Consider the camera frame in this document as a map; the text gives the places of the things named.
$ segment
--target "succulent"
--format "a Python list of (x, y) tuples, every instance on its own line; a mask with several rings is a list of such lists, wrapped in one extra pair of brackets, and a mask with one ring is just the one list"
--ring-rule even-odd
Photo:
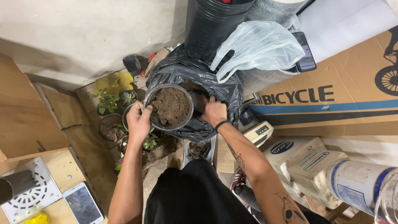
[(113, 129), (113, 131), (115, 133), (117, 133), (120, 130), (120, 128), (123, 128), (123, 126), (121, 124), (118, 124), (118, 123), (115, 123), (113, 125), (115, 126), (115, 128)]
[(102, 89), (98, 90), (98, 94), (94, 94), (92, 98), (98, 98), (98, 111), (100, 114), (104, 114), (105, 110), (108, 109), (109, 112), (114, 113), (117, 109), (116, 101), (120, 100), (117, 95), (109, 95)]
[(121, 98), (124, 106), (130, 106), (137, 101), (137, 94), (135, 92), (124, 92)]
[(142, 144), (144, 146), (144, 149), (154, 149), (155, 146), (158, 145), (157, 143), (157, 137), (155, 135), (148, 135), (144, 141), (144, 143)]

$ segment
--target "white drain cover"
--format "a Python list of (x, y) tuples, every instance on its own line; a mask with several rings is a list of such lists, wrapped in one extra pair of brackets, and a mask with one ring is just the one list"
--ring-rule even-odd
[(40, 156), (2, 176), (7, 176), (26, 169), (32, 171), (32, 175), (36, 181), (36, 187), (16, 196), (11, 201), (1, 206), (11, 224), (19, 223), (62, 198), (59, 188), (55, 184)]

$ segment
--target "stack of black pots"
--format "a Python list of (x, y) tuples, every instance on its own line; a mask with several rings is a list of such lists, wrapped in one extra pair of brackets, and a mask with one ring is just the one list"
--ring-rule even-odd
[(217, 49), (241, 24), (254, 0), (189, 0), (185, 49), (190, 58), (212, 62)]

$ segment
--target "tattooed arm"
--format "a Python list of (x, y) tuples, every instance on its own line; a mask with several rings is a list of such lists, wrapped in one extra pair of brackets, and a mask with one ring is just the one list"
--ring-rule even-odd
[[(227, 120), (226, 105), (212, 96), (203, 119), (213, 127)], [(262, 152), (230, 123), (218, 128), (236, 161), (249, 178), (257, 204), (268, 224), (307, 224), (308, 221), (287, 193), (278, 174)]]

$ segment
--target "green leaf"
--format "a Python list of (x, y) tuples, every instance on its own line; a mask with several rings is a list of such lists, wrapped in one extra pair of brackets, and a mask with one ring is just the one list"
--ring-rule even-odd
[(98, 109), (98, 111), (99, 111), (99, 113), (100, 113), (100, 114), (104, 114), (104, 112), (105, 112), (105, 108), (103, 108), (103, 107), (100, 107), (100, 108)]

